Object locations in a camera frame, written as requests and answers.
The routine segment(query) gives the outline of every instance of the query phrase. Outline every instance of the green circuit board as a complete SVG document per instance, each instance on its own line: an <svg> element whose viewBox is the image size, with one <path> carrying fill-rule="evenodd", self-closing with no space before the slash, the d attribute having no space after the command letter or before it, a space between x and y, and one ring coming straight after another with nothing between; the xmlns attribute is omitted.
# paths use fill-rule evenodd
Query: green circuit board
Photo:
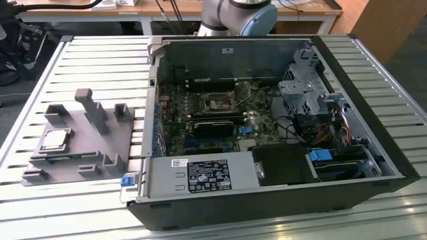
<svg viewBox="0 0 427 240"><path fill-rule="evenodd" d="M270 117L270 86L258 87L256 82L237 81L236 87L226 92L190 92L181 85L158 88L162 132L166 156L245 151L245 145L266 145L280 142L277 126ZM232 114L232 134L226 137L198 139L194 124L214 123L217 115Z"/></svg>

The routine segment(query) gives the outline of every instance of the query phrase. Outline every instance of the power supply label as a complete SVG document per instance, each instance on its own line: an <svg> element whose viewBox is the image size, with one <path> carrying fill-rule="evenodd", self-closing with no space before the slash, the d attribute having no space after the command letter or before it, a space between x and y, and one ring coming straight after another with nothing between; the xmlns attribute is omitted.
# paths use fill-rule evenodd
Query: power supply label
<svg viewBox="0 0 427 240"><path fill-rule="evenodd" d="M226 160L188 162L188 191L194 193L232 189Z"/></svg>

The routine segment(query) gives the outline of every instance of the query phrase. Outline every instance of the aluminum work surface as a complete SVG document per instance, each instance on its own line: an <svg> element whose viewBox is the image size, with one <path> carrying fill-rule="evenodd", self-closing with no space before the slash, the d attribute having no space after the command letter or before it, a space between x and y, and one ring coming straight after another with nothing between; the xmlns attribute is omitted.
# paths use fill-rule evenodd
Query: aluminum work surface
<svg viewBox="0 0 427 240"><path fill-rule="evenodd" d="M134 107L129 169L138 169L148 86L145 36L88 36L61 42L0 150L0 239L422 239L427 233L427 126L398 86L345 36L324 36L421 179L352 209L166 232L144 228L120 202L120 179L24 187L21 174L46 120L48 104L82 109L77 88L104 108ZM329 78L332 87L337 85Z"/></svg>

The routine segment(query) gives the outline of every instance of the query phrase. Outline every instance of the table leg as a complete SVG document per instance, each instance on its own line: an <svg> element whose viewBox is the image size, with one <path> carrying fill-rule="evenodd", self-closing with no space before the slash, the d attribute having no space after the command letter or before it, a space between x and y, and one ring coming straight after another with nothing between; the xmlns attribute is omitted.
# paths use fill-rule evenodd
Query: table leg
<svg viewBox="0 0 427 240"><path fill-rule="evenodd" d="M333 23L334 23L336 15L325 16L325 19L321 22L317 34L329 34Z"/></svg>
<svg viewBox="0 0 427 240"><path fill-rule="evenodd" d="M141 32L145 36L153 35L152 31L152 17L150 16L141 16L138 18L140 26L141 26Z"/></svg>

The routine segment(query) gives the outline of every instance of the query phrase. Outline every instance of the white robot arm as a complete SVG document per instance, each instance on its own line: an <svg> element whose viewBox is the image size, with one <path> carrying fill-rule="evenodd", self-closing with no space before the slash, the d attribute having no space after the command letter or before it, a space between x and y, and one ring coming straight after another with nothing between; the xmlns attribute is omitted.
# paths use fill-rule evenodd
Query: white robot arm
<svg viewBox="0 0 427 240"><path fill-rule="evenodd" d="M202 0L197 36L266 35L276 20L270 0Z"/></svg>

